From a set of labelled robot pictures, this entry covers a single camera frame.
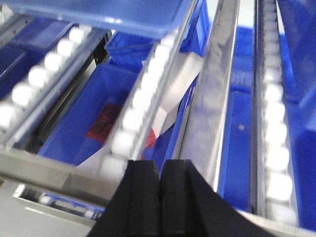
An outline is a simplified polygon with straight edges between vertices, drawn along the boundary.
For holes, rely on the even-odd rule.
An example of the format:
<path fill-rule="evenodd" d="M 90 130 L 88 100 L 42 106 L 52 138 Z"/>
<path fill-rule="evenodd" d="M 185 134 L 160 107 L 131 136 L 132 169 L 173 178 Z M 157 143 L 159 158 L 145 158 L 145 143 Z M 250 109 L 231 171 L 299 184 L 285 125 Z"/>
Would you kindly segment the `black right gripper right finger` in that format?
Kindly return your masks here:
<path fill-rule="evenodd" d="M 271 237 L 207 184 L 190 160 L 167 160 L 161 178 L 164 237 Z"/>

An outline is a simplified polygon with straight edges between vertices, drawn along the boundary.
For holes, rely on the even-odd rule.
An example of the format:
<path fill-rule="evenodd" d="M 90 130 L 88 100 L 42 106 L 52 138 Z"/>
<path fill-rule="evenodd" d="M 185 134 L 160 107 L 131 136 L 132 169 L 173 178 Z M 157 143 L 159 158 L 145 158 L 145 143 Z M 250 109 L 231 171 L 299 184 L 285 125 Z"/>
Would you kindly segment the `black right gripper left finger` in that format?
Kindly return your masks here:
<path fill-rule="evenodd" d="M 89 237 L 158 237 L 159 173 L 153 160 L 129 161 L 125 175 Z"/>

